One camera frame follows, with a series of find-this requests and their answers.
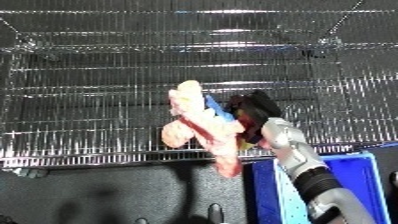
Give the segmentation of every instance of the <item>wire rack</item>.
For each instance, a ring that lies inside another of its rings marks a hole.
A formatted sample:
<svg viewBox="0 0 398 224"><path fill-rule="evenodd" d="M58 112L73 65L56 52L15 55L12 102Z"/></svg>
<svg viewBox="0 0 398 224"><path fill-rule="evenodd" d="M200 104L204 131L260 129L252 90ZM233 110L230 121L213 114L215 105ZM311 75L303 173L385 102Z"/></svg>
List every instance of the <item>wire rack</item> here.
<svg viewBox="0 0 398 224"><path fill-rule="evenodd" d="M160 140L167 92L188 79L221 103L265 90L319 153L396 141L398 12L387 5L0 0L1 166L209 160L195 142Z"/></svg>

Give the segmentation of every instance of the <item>blue container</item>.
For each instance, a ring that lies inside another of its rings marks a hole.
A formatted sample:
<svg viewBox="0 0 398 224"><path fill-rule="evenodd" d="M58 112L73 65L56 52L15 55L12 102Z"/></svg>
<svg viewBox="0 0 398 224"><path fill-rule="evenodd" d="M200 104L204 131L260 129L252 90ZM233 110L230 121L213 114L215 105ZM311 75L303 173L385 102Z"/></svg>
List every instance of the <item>blue container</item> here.
<svg viewBox="0 0 398 224"><path fill-rule="evenodd" d="M374 155L322 157L340 183L363 203L377 224L390 224ZM310 224L306 205L276 160L253 165L260 224Z"/></svg>

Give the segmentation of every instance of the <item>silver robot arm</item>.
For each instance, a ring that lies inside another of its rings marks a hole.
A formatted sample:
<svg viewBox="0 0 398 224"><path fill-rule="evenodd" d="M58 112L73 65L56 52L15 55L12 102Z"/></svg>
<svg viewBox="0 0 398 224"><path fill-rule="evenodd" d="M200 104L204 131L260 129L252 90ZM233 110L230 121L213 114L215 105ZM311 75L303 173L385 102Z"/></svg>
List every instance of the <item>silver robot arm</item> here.
<svg viewBox="0 0 398 224"><path fill-rule="evenodd" d="M355 195L341 186L308 145L304 134L282 118L269 118L261 134L307 204L315 224L375 224Z"/></svg>

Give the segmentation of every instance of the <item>black surface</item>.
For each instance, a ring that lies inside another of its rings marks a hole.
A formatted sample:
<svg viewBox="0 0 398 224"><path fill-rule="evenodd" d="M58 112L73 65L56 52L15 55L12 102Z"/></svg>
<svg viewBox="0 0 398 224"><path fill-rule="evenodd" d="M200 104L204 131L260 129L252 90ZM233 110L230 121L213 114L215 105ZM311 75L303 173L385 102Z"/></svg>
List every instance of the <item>black surface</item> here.
<svg viewBox="0 0 398 224"><path fill-rule="evenodd" d="M372 151L392 223L398 222L398 191L389 174L398 170L398 147ZM127 224L145 217L151 224L206 223L213 203L231 224L255 223L253 179L225 179L205 164L53 171L28 179L0 173L0 212L19 224Z"/></svg>

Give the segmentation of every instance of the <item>metal wire shelf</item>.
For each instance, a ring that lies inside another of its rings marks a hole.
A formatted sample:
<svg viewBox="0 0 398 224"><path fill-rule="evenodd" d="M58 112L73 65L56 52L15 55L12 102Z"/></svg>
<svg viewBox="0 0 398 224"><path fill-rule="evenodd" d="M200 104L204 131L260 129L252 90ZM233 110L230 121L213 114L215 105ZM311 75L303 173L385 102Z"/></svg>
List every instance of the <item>metal wire shelf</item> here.
<svg viewBox="0 0 398 224"><path fill-rule="evenodd" d="M4 168L211 160L160 141L167 91L187 79L223 103L266 90L319 153L397 140L395 9L30 2L0 0Z"/></svg>

